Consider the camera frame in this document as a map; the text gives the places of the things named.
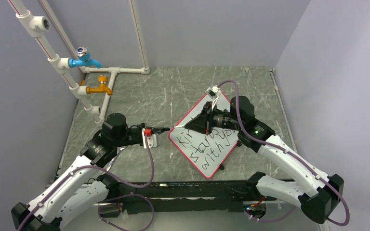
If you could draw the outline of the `pink-framed whiteboard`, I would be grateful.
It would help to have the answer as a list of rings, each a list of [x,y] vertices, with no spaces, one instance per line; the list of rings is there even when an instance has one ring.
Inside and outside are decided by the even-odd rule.
[[[185,125],[201,112],[203,105],[212,99],[203,97],[177,122]],[[188,161],[207,179],[211,179],[237,146],[238,132],[230,129],[213,128],[212,133],[203,135],[185,128],[173,128],[169,140],[188,159]]]

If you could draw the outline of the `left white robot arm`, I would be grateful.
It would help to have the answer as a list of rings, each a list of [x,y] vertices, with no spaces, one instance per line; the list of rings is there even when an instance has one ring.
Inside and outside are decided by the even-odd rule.
[[[51,186],[30,202],[18,203],[11,209],[15,229],[59,231],[68,220],[91,205],[103,200],[115,201],[121,183],[132,188],[149,186],[155,174],[151,148],[157,147],[158,135],[169,130],[149,127],[146,123],[128,126],[124,114],[110,114],[71,166]],[[123,149],[132,145],[143,146],[151,162],[150,179],[143,184],[128,182],[105,168]]]

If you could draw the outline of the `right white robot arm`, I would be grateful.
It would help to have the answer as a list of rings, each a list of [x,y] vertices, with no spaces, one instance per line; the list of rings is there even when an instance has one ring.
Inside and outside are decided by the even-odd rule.
[[[277,180],[262,172],[246,181],[246,193],[252,200],[269,196],[300,208],[313,222],[323,224],[342,202],[344,180],[309,164],[290,148],[273,129],[256,119],[255,107],[245,96],[233,97],[229,110],[220,110],[206,102],[201,112],[185,124],[185,129],[209,135],[214,128],[238,132],[239,142],[282,168],[295,183]]]

